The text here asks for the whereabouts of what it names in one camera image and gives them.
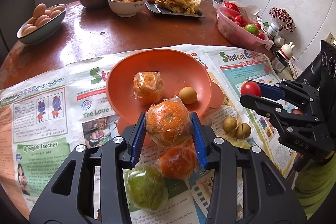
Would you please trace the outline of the right hand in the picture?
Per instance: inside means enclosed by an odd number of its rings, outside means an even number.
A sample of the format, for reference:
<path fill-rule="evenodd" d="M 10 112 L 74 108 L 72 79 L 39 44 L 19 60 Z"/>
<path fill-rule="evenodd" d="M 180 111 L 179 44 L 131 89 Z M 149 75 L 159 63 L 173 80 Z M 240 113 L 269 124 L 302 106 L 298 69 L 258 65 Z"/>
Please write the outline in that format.
<path fill-rule="evenodd" d="M 297 114 L 297 115 L 304 115 L 305 112 L 301 109 L 291 109 L 290 111 L 292 114 Z"/>

